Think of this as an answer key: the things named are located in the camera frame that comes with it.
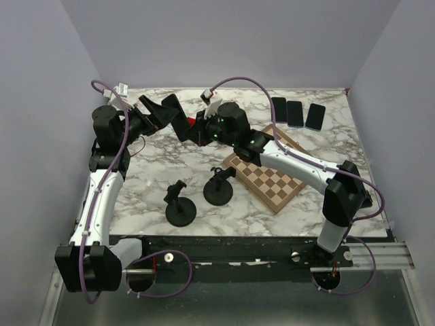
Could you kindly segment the black phone stand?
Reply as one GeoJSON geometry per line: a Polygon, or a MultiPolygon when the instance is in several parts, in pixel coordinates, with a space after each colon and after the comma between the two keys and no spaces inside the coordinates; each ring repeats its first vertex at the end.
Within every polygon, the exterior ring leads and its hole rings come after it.
{"type": "Polygon", "coordinates": [[[196,218],[196,206],[187,197],[180,197],[180,192],[187,185],[178,180],[175,184],[168,186],[164,201],[167,203],[165,216],[167,221],[175,227],[182,228],[191,224],[196,218]]]}
{"type": "Polygon", "coordinates": [[[203,188],[203,196],[209,204],[223,206],[233,196],[233,188],[228,178],[236,176],[236,169],[231,166],[225,170],[220,167],[213,167],[211,171],[213,171],[213,176],[206,182],[203,188]]]}

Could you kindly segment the purple case phone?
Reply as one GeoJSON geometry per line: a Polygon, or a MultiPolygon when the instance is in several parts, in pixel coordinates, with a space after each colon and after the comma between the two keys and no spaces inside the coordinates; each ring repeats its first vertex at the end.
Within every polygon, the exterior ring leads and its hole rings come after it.
{"type": "Polygon", "coordinates": [[[287,101],[284,97],[272,97],[274,105],[275,121],[280,124],[286,124],[287,116],[287,101]]]}

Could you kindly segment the blue case phone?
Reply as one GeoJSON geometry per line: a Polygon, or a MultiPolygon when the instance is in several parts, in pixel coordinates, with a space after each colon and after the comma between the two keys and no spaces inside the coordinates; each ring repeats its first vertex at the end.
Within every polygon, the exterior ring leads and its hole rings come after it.
{"type": "Polygon", "coordinates": [[[304,126],[302,103],[300,101],[288,101],[287,125],[292,128],[302,128],[304,126]]]}

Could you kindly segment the black phone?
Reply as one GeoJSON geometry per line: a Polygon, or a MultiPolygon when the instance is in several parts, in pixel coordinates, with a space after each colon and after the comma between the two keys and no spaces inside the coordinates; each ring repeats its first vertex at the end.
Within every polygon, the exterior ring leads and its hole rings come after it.
{"type": "Polygon", "coordinates": [[[323,126],[326,108],[323,105],[311,103],[305,122],[305,127],[310,130],[320,131],[323,126]]]}

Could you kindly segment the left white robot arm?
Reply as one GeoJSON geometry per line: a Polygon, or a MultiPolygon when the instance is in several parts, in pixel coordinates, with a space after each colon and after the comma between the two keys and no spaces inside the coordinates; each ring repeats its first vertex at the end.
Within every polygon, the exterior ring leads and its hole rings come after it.
{"type": "Polygon", "coordinates": [[[140,240],[109,243],[109,229],[118,194],[124,184],[131,155],[128,146],[169,125],[178,109],[165,107],[140,96],[148,109],[132,107],[126,112],[103,105],[92,112],[96,135],[89,161],[89,178],[77,225],[68,244],[59,246],[55,262],[70,292],[115,291],[122,271],[132,264],[146,267],[150,250],[140,240]]]}

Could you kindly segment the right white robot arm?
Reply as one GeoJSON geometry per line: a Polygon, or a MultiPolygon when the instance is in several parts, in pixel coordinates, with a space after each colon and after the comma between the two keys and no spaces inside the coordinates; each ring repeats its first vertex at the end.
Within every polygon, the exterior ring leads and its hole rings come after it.
{"type": "Polygon", "coordinates": [[[278,144],[276,136],[251,128],[246,112],[236,103],[220,105],[211,117],[198,112],[194,123],[188,124],[186,136],[198,146],[213,141],[230,146],[239,159],[275,169],[316,189],[324,197],[322,213],[326,220],[313,248],[313,259],[321,266],[336,260],[337,249],[366,198],[355,164],[321,161],[278,144]]]}

